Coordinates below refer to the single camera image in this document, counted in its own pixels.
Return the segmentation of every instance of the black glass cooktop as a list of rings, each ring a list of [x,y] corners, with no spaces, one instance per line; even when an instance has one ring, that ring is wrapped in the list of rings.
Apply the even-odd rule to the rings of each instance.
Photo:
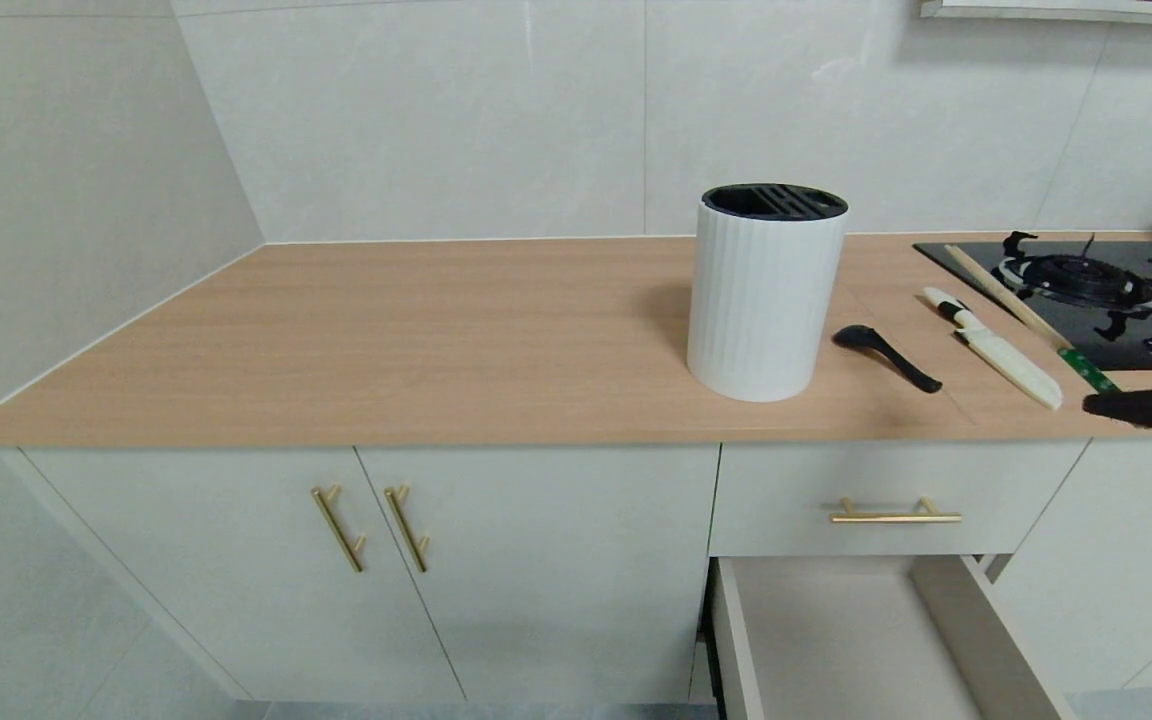
[[[1047,242],[1016,232],[958,247],[1100,369],[1152,369],[1152,242]],[[945,248],[915,245],[988,297]]]

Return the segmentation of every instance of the white tiled wall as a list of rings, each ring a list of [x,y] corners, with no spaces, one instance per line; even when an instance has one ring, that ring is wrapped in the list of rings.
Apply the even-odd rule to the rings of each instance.
[[[260,242],[174,18],[0,18],[0,397]]]
[[[0,397],[260,241],[165,0],[0,1]],[[0,461],[0,720],[232,705]]]
[[[1152,227],[1152,26],[1112,28],[1037,223],[1091,219]]]
[[[1152,28],[901,0],[174,8],[270,242],[685,233],[700,191],[753,179],[841,192],[855,232],[1152,227]]]
[[[180,20],[268,242],[643,232],[643,6]]]

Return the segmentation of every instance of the floor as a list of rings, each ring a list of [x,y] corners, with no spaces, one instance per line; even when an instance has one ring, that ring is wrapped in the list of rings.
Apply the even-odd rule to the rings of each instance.
[[[1152,720],[1152,688],[1069,696],[1079,720]],[[342,705],[240,702],[230,720],[717,720],[713,705]]]

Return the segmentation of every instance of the gold handle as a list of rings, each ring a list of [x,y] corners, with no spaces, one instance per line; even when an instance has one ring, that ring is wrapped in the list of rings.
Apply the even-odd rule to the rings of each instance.
[[[932,501],[925,497],[918,498],[918,506],[925,511],[856,511],[851,498],[844,497],[838,501],[842,511],[829,514],[831,523],[961,523],[960,511],[938,511]]]
[[[332,511],[332,502],[335,502],[335,498],[340,495],[340,483],[334,484],[334,486],[328,488],[328,492],[324,493],[323,488],[311,488],[310,495],[314,497],[314,502],[319,506],[319,510],[323,511],[323,517],[328,521],[328,528],[332,528],[332,533],[338,538],[340,543],[340,552],[344,552],[346,559],[349,561],[349,566],[355,573],[362,573],[362,561],[358,560],[358,555],[362,553],[362,544],[367,541],[366,536],[358,536],[358,539],[351,544],[344,539],[344,532],[340,529],[340,523],[335,520],[335,515]]]
[[[389,501],[389,509],[394,511],[394,520],[397,520],[397,529],[402,530],[403,539],[407,541],[407,550],[412,553],[412,561],[416,562],[416,571],[425,571],[425,548],[429,547],[429,536],[422,536],[417,541],[412,537],[411,525],[407,524],[407,516],[403,515],[403,501],[407,500],[407,486],[399,488],[385,488],[385,500]]]

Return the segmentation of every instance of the countertop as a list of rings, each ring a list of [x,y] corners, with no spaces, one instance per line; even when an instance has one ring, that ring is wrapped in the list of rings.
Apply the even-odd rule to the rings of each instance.
[[[9,397],[0,404],[0,446],[1142,434],[1084,414],[1091,391],[1055,353],[910,248],[1005,234],[847,237],[827,336],[873,325],[945,381],[937,395],[827,338],[803,395],[749,404],[710,392],[685,367],[691,238],[273,245]],[[968,302],[1059,379],[1064,407],[1044,410],[954,340],[952,325],[916,297],[929,285]],[[1111,377],[1126,389],[1152,387],[1152,372]]]

